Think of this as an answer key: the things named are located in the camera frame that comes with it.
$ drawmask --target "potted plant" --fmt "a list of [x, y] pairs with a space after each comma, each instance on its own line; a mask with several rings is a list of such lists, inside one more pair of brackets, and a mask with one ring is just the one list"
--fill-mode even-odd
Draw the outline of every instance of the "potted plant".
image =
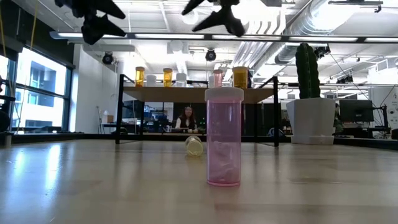
[[294, 144], [333, 144], [335, 101], [320, 98], [317, 56], [311, 46], [300, 44], [296, 52], [300, 99], [287, 103]]

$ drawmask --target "white planter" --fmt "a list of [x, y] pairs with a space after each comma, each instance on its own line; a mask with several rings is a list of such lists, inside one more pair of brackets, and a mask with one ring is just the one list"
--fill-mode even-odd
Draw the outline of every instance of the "white planter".
[[333, 144], [335, 100], [310, 98], [286, 104], [293, 144]]

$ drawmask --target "wooden shelf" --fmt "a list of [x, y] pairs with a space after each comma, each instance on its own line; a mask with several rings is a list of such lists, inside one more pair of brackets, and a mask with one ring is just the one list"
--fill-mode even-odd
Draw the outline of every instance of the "wooden shelf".
[[[204, 103], [207, 88], [179, 87], [124, 87], [124, 92], [139, 101], [173, 102], [173, 103]], [[254, 104], [273, 95], [272, 89], [245, 89], [243, 103]]]

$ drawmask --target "cactus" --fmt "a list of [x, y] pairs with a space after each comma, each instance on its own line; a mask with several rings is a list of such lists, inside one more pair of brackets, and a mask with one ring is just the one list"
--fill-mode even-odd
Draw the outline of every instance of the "cactus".
[[312, 47], [306, 43], [297, 47], [296, 67], [300, 99], [319, 98], [321, 89], [319, 88], [317, 56]]

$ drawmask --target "computer monitor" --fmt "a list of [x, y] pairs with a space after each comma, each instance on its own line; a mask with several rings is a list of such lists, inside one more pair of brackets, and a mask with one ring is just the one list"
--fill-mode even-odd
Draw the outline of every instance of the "computer monitor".
[[373, 122], [371, 100], [340, 100], [342, 122]]

